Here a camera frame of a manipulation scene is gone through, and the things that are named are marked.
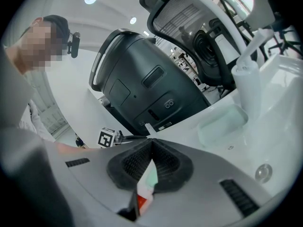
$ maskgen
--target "black cap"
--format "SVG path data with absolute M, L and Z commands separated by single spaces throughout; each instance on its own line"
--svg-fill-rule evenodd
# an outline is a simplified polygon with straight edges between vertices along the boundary
M 62 39 L 62 44 L 67 45 L 70 30 L 68 28 L 67 20 L 58 15 L 49 15 L 43 17 L 43 21 L 50 22 L 56 25 L 56 37 L 58 39 Z

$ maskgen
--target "white cylindrical container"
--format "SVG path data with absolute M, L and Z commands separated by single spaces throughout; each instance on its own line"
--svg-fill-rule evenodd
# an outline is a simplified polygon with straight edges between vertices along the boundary
M 242 109 L 249 119 L 257 119 L 261 111 L 261 81 L 258 64 L 254 61 L 244 70 L 238 70 L 235 65 L 232 68 L 232 76 L 235 80 Z

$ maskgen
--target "textured black pad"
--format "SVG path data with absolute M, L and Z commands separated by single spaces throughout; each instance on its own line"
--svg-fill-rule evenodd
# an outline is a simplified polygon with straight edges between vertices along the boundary
M 148 139 L 110 159 L 107 173 L 118 188 L 133 191 L 151 160 L 158 176 L 154 192 L 177 191 L 194 171 L 189 157 L 157 139 Z

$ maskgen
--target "ventilation grille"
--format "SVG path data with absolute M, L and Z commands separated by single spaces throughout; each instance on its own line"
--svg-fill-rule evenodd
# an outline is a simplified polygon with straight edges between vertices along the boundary
M 244 217 L 258 210 L 258 205 L 233 180 L 224 180 L 220 182 L 220 185 Z
M 73 160 L 73 161 L 67 161 L 65 162 L 67 167 L 72 167 L 72 166 L 77 166 L 77 165 L 82 165 L 85 163 L 88 163 L 89 160 L 87 158 L 81 158 L 81 159 L 77 159 L 77 160 Z

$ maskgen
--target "mesh chair back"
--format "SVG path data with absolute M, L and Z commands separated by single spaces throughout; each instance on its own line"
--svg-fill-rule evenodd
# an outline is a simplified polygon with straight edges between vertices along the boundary
M 213 2 L 225 11 L 220 0 L 213 0 Z M 217 58 L 218 52 L 214 51 L 209 40 L 205 39 L 202 42 L 201 39 L 203 32 L 206 36 L 217 26 L 217 24 L 212 23 L 217 18 L 216 15 L 199 0 L 153 0 L 149 9 L 151 13 L 147 23 L 149 30 L 177 45 L 190 55 L 196 63 L 199 77 L 204 83 L 210 86 L 222 85 L 222 72 Z M 198 33 L 199 42 L 196 44 L 203 45 L 204 48 L 195 50 L 194 40 Z M 231 74 L 228 77 L 230 83 L 232 81 Z

